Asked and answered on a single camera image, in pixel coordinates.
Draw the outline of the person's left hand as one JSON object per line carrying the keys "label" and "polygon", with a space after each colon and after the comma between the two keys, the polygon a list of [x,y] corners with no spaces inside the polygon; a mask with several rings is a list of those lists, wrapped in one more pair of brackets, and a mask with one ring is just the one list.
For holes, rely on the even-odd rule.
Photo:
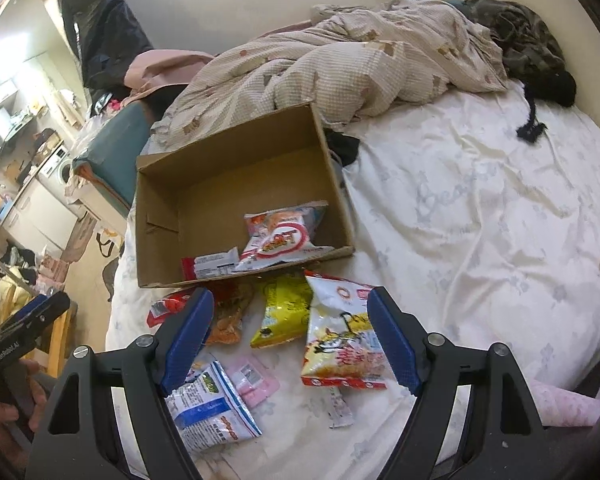
{"label": "person's left hand", "polygon": [[[32,360],[21,360],[21,363],[27,369],[28,385],[34,402],[29,428],[32,432],[36,432],[44,414],[47,396],[43,387],[34,379],[34,375],[40,371],[40,364]],[[15,422],[18,417],[15,406],[0,402],[0,451],[16,468],[24,469],[27,465],[28,453],[14,440],[7,428],[7,425]]]}

